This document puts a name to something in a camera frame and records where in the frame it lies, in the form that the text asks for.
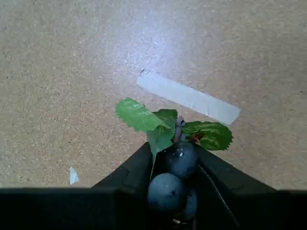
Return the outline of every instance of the grape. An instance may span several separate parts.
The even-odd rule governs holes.
[[[196,169],[198,155],[191,143],[182,141],[166,150],[165,171],[180,179],[188,178]]]
[[[188,191],[176,176],[163,173],[157,175],[148,187],[149,208],[160,214],[174,215],[186,206]]]
[[[185,221],[189,220],[193,216],[195,216],[196,210],[197,210],[197,196],[195,190],[191,189],[188,194],[187,205],[177,219]]]

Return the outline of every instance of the paper scrap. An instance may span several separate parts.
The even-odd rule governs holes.
[[[69,168],[69,171],[70,171],[70,174],[71,174],[70,185],[72,185],[75,182],[78,182],[79,178],[78,178],[77,172],[72,167]]]

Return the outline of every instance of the artificial leaf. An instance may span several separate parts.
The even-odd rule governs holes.
[[[169,128],[165,128],[164,126],[158,126],[155,130],[147,132],[147,140],[150,144],[150,149],[153,155],[153,165],[157,153],[173,144],[171,141],[172,137],[173,131]]]
[[[232,142],[232,132],[219,122],[187,122],[182,131],[191,138],[195,133],[202,134],[200,144],[207,150],[226,150]]]
[[[116,113],[119,118],[126,122],[129,127],[133,127],[135,131],[146,132],[154,130],[157,126],[170,128],[164,121],[146,109],[145,106],[129,97],[117,104]]]
[[[172,131],[175,131],[175,123],[177,120],[177,110],[176,109],[160,109],[157,112],[153,112],[158,118],[164,121]]]

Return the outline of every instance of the speckled floor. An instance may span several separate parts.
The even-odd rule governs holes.
[[[306,0],[1,0],[0,185],[92,186],[145,141],[127,96],[142,69],[242,109],[216,154],[275,188],[307,189]]]

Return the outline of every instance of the grape stem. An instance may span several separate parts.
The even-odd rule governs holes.
[[[176,120],[176,131],[174,137],[174,143],[179,143],[181,141],[182,127],[185,125],[185,121],[182,116],[179,116]]]

